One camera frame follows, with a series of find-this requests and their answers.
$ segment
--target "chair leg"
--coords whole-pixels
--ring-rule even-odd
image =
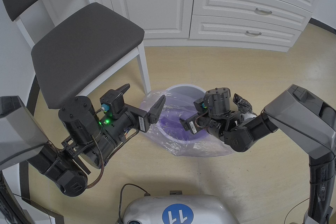
[[[136,58],[138,60],[143,88],[145,90],[145,94],[148,94],[151,91],[151,84],[149,82],[149,75],[148,75],[145,48],[144,48],[143,41],[141,42],[140,45],[138,45],[138,50],[139,50],[139,55],[137,55]]]

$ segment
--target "transparent plastic bag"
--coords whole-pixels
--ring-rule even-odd
[[[147,138],[175,156],[215,157],[233,153],[231,147],[206,130],[192,134],[183,129],[179,118],[187,119],[197,113],[195,99],[191,97],[171,91],[152,91],[144,98],[140,109],[149,111],[163,94],[166,96],[166,103],[159,121],[144,133]]]

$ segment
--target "chair seat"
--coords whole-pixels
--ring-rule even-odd
[[[31,51],[50,109],[80,93],[141,44],[144,30],[111,9],[91,3],[57,25]]]

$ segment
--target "gray upholstered chair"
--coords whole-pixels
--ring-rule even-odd
[[[150,92],[144,30],[111,9],[89,0],[34,44],[20,15],[37,0],[3,0],[6,11],[31,46],[36,77],[51,109],[76,95],[88,95],[137,57],[145,93]]]

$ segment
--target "drawer handle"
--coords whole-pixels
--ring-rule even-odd
[[[246,31],[247,34],[251,34],[253,36],[260,36],[261,35],[261,32],[260,33],[251,33],[249,31]]]
[[[259,8],[256,8],[255,11],[261,12],[261,13],[264,13],[264,14],[272,14],[271,11],[265,11],[265,10],[262,10],[262,9],[259,9]]]

